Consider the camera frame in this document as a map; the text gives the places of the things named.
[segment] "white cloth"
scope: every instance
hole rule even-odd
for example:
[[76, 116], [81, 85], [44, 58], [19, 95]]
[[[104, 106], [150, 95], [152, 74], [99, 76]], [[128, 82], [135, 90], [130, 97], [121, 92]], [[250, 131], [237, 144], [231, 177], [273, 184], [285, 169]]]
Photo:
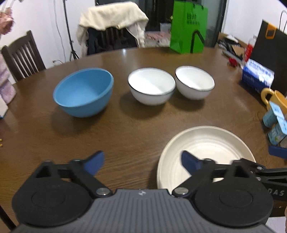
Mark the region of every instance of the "white cloth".
[[105, 31], [107, 28], [126, 28], [137, 40], [138, 47], [144, 47], [144, 32], [148, 17], [134, 2], [111, 3], [88, 8], [81, 15], [77, 28], [77, 40], [82, 47], [82, 55], [86, 55], [88, 28]]

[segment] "small blue box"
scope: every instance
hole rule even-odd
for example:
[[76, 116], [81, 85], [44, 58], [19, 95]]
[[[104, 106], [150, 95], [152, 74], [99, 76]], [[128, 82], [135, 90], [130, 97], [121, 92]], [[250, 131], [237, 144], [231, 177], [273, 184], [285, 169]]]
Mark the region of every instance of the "small blue box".
[[269, 141], [273, 145], [277, 145], [281, 142], [287, 135], [287, 122], [284, 119], [277, 118], [278, 123], [275, 127], [271, 129], [268, 133]]
[[281, 119], [284, 119], [284, 115], [282, 113], [281, 108], [277, 104], [275, 104], [271, 101], [269, 103], [270, 103], [271, 108], [268, 110], [268, 112], [262, 118], [263, 124], [267, 128], [271, 128], [275, 123], [277, 123], [278, 117]]
[[261, 93], [263, 88], [269, 88], [274, 80], [274, 72], [249, 59], [242, 70], [241, 80]]

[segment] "green shopping bag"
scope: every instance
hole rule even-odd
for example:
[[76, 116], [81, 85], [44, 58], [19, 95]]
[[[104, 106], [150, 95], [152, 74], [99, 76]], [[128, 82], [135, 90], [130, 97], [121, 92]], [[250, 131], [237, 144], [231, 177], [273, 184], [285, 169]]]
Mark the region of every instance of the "green shopping bag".
[[198, 53], [204, 48], [208, 10], [187, 1], [174, 1], [170, 48], [178, 53]]

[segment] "wooden chair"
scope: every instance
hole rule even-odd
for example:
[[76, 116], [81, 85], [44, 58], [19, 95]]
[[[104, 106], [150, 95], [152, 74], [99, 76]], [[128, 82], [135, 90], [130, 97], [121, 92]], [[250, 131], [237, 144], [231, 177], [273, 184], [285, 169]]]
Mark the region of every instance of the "wooden chair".
[[88, 28], [88, 34], [87, 55], [122, 48], [137, 47], [136, 39], [128, 32], [126, 28], [118, 30], [112, 27], [107, 28], [105, 31], [98, 31], [93, 28]]
[[17, 81], [46, 69], [31, 31], [9, 46], [5, 45], [1, 53]]

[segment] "wooden table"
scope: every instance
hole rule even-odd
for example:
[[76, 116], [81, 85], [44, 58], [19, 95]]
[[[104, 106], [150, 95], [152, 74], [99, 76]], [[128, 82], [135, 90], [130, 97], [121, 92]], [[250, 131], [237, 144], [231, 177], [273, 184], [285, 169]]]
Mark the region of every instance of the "wooden table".
[[[215, 88], [203, 101], [191, 101], [178, 91], [161, 106], [145, 106], [129, 91], [128, 75], [143, 67], [163, 69], [174, 76], [181, 65], [204, 69]], [[53, 101], [58, 82], [88, 67], [111, 72], [115, 83], [111, 100], [100, 114], [78, 119]], [[106, 153], [97, 178], [115, 190], [156, 189], [156, 170], [168, 141], [190, 127], [213, 125], [239, 136], [256, 161], [268, 168], [284, 166], [268, 155], [266, 129], [259, 121], [265, 107], [259, 95], [240, 84], [239, 68], [227, 65], [220, 49], [177, 54], [168, 48], [127, 49], [101, 53], [60, 65], [20, 81], [17, 95], [0, 120], [0, 204], [15, 221], [11, 199], [31, 172], [44, 160], [66, 163], [97, 150]], [[7, 228], [0, 223], [0, 232]]]

